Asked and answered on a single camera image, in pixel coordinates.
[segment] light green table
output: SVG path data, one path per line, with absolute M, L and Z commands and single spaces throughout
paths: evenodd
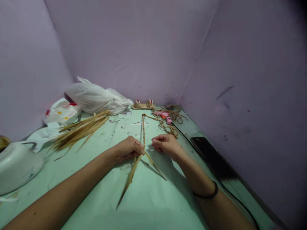
M 106 149 L 129 135 L 142 140 L 142 113 L 152 116 L 148 110 L 130 109 L 126 115 L 110 117 L 112 122 L 107 121 L 78 152 L 76 151 L 84 139 L 58 161 L 54 160 L 67 150 L 53 154 L 47 153 L 48 148 L 40 151 L 38 154 L 44 155 L 46 160 L 42 170 L 26 185 L 5 196 L 15 194 L 19 201 L 0 202 L 0 228 Z M 154 169 L 140 162 L 133 183 L 116 210 L 133 160 L 117 165 L 97 184 L 62 229 L 209 229 L 179 166 L 166 155 L 155 152 L 151 146 L 151 138 L 165 133 L 158 128 L 158 124 L 157 121 L 145 118 L 146 151 L 167 181 Z M 203 136 L 190 119 L 176 126 L 188 138 Z M 207 165 L 180 133 L 178 142 L 209 177 L 214 179 Z M 146 157 L 142 159 L 150 164 Z M 239 180 L 228 181 L 225 186 L 250 209 L 261 229 L 271 229 L 274 226 Z

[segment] glue gun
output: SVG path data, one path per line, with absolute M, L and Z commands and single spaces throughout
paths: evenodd
M 172 119 L 169 117 L 169 114 L 167 112 L 156 111 L 154 113 L 155 113 L 155 115 L 161 116 L 162 119 L 166 119 L 167 124 L 170 125 L 172 123 Z

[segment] purple wall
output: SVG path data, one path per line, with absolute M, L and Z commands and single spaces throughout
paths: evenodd
M 307 52 L 304 22 L 291 7 L 221 0 L 181 105 L 281 220 L 301 229 Z
M 46 0 L 65 59 L 124 96 L 179 101 L 218 0 Z
M 18 141 L 73 83 L 43 0 L 0 1 L 0 134 Z

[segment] black phone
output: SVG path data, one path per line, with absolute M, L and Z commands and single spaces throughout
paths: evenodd
M 205 137 L 192 137 L 191 142 L 210 170 L 221 180 L 238 178 L 226 160 L 218 153 Z

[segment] black cable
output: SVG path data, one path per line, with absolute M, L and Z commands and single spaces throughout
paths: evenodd
M 189 142 L 189 144 L 193 147 L 193 149 L 198 153 L 198 155 L 200 155 L 200 157 L 204 160 L 204 156 L 202 154 L 200 154 L 200 152 L 194 147 L 194 145 L 191 143 L 191 141 L 180 131 L 180 129 L 178 129 L 176 126 L 175 128 L 187 139 L 187 141 Z M 232 194 L 226 187 L 225 185 L 222 183 L 222 181 L 220 180 L 220 178 L 218 176 L 216 176 L 216 174 L 212 171 L 214 177 L 217 179 L 217 181 L 220 183 L 220 185 L 236 200 L 239 202 L 239 204 L 248 212 L 248 214 L 250 215 L 250 217 L 253 219 L 253 222 L 255 223 L 255 227 L 257 230 L 260 230 L 260 227 L 255 219 L 255 217 L 253 216 L 253 214 L 250 212 L 250 210 L 234 195 Z

